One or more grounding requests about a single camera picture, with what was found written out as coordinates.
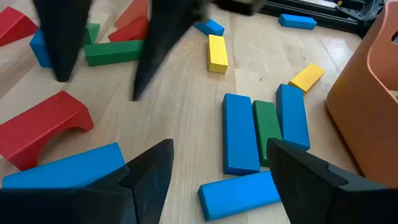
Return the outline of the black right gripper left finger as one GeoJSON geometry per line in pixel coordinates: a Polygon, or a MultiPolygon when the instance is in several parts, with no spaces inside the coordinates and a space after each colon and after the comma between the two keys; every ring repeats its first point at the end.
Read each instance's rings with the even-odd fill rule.
{"type": "Polygon", "coordinates": [[[85,187],[4,189],[1,223],[158,223],[173,162],[164,139],[85,187]]]}

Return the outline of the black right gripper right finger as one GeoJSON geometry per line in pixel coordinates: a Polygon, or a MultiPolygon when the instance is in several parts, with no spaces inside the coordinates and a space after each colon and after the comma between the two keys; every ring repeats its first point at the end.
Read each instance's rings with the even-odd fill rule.
{"type": "Polygon", "coordinates": [[[397,223],[397,189],[348,172],[276,138],[271,175],[291,223],[397,223]]]}

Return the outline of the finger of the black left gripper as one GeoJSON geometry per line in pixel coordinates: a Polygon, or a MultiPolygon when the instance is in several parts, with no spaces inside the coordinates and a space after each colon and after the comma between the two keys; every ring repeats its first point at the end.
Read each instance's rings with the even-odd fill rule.
{"type": "Polygon", "coordinates": [[[33,0],[50,63],[59,82],[70,79],[83,44],[91,0],[33,0]]]}
{"type": "Polygon", "coordinates": [[[132,100],[140,100],[156,71],[190,26],[206,17],[204,0],[152,0],[147,35],[133,82],[132,100]]]}

